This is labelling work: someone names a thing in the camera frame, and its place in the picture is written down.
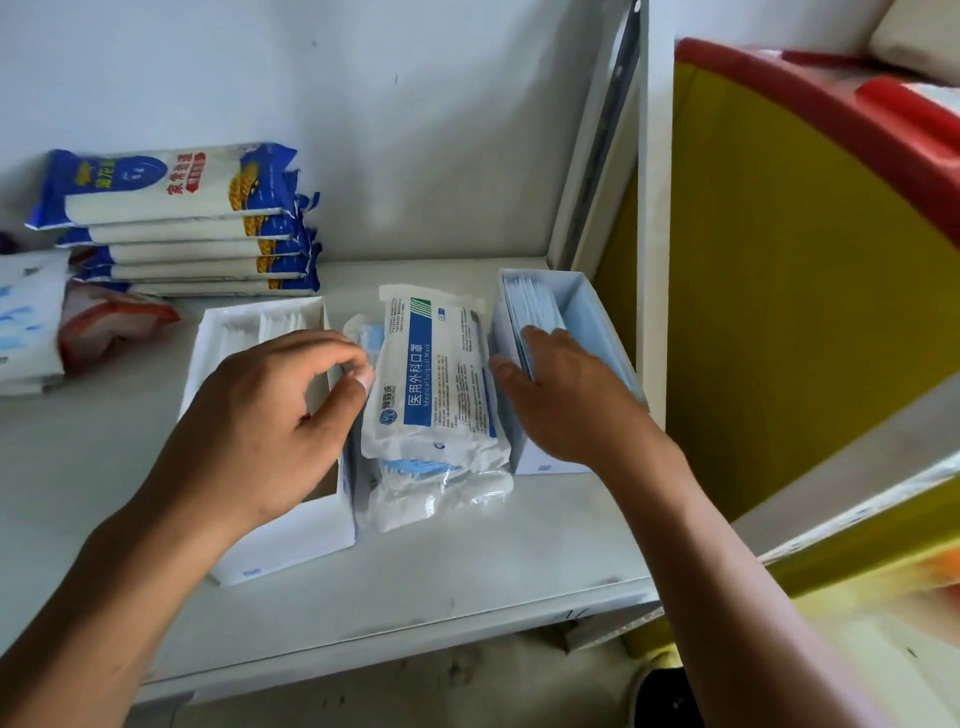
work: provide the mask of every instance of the floor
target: floor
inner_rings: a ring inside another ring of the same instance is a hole
[[[567,655],[556,628],[240,695],[126,728],[620,728],[638,663],[620,640]]]

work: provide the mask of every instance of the hand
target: hand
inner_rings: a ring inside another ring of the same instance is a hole
[[[566,330],[526,327],[522,334],[534,380],[502,355],[491,359],[491,371],[524,431],[545,452],[599,473],[644,442],[666,440],[623,382]]]
[[[353,369],[310,415],[307,385],[345,363]],[[184,528],[222,537],[221,548],[232,546],[316,487],[372,384],[363,350],[334,331],[294,331],[227,357],[197,392],[128,510],[172,516]]]

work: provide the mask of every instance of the stacked bag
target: stacked bag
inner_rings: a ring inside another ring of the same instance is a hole
[[[311,296],[316,231],[297,151],[264,143],[110,157],[55,150],[34,230],[64,229],[79,280],[152,296]]]

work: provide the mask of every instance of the red trim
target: red trim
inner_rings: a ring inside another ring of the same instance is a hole
[[[944,165],[889,115],[769,55],[697,38],[681,40],[676,54],[677,62],[724,76],[802,118],[887,181],[960,249],[960,167]]]
[[[910,132],[943,163],[960,164],[960,116],[890,76],[871,79],[855,96],[879,106],[882,113],[894,117],[893,123],[909,125]]]
[[[780,60],[794,65],[822,66],[825,68],[862,68],[870,59],[858,56],[841,56],[835,53],[813,53],[811,51],[780,51]]]

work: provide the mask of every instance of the shelf surface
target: shelf surface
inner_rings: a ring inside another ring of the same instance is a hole
[[[355,313],[382,316],[381,283],[480,296],[489,311],[500,268],[535,267],[545,267],[542,258],[329,263],[320,276],[331,324],[340,328]],[[56,588],[90,530],[143,480],[176,421],[199,314],[234,303],[241,302],[184,302],[192,322],[43,397],[0,400],[0,649]],[[191,675],[329,645],[343,655],[366,638],[401,631],[412,654],[431,648],[430,625],[466,634],[480,622],[463,618],[482,615],[482,626],[495,631],[519,623],[523,605],[524,619],[558,609],[562,618],[559,597],[577,595],[583,604],[591,590],[637,598],[652,590],[627,524],[591,474],[518,477],[504,503],[386,534],[358,521],[352,548],[234,587],[206,579],[164,640],[148,683],[172,689]],[[542,610],[529,608],[538,603]]]

